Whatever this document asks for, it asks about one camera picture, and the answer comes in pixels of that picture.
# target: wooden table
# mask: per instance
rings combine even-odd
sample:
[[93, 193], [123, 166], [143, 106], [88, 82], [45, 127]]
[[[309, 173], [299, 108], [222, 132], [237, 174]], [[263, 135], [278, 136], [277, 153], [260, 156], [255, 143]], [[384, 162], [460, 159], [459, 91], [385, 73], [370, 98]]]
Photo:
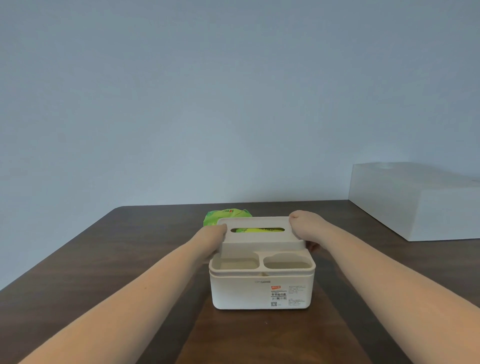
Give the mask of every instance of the wooden table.
[[[0, 291], [0, 363], [20, 361], [191, 238], [207, 211], [229, 207], [254, 216], [319, 213], [480, 305], [480, 240], [408, 243], [349, 201], [125, 206]], [[410, 363], [331, 256], [314, 259], [306, 310], [216, 310], [203, 265], [138, 363]]]

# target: white storage box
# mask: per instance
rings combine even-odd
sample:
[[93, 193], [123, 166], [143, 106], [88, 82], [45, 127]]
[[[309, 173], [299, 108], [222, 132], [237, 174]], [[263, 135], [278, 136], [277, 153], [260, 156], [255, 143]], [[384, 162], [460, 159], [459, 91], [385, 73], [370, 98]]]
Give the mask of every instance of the white storage box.
[[[228, 230], [209, 264], [213, 304], [224, 310], [306, 308], [315, 262], [288, 217], [221, 218]], [[282, 232], [234, 232], [282, 228]]]
[[348, 199], [408, 241], [480, 238], [480, 181], [419, 163], [355, 164]]

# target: wall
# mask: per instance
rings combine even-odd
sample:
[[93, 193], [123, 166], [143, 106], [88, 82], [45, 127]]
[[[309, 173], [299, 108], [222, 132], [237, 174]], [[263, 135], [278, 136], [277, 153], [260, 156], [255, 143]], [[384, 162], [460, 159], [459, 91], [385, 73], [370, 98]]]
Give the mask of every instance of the wall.
[[478, 1], [4, 1], [0, 288], [121, 205], [478, 176]]

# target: hand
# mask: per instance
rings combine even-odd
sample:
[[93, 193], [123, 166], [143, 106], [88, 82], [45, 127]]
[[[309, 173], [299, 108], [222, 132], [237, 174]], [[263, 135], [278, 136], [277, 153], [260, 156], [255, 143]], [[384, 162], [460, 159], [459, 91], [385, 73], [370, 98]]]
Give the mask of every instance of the hand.
[[191, 241], [201, 248], [203, 254], [210, 255], [222, 243], [226, 232], [226, 224], [204, 226], [197, 231]]
[[289, 216], [293, 232], [305, 241], [320, 243], [322, 229], [328, 228], [330, 223], [313, 212], [297, 210]]

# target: forearm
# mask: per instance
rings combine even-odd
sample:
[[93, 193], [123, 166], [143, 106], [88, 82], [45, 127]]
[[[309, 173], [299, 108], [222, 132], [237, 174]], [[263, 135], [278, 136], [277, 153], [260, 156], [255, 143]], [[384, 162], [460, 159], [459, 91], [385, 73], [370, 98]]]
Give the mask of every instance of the forearm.
[[190, 240], [73, 321], [22, 363], [135, 363], [204, 258], [205, 252]]
[[478, 307], [340, 228], [332, 225], [317, 235], [413, 362], [478, 362]]

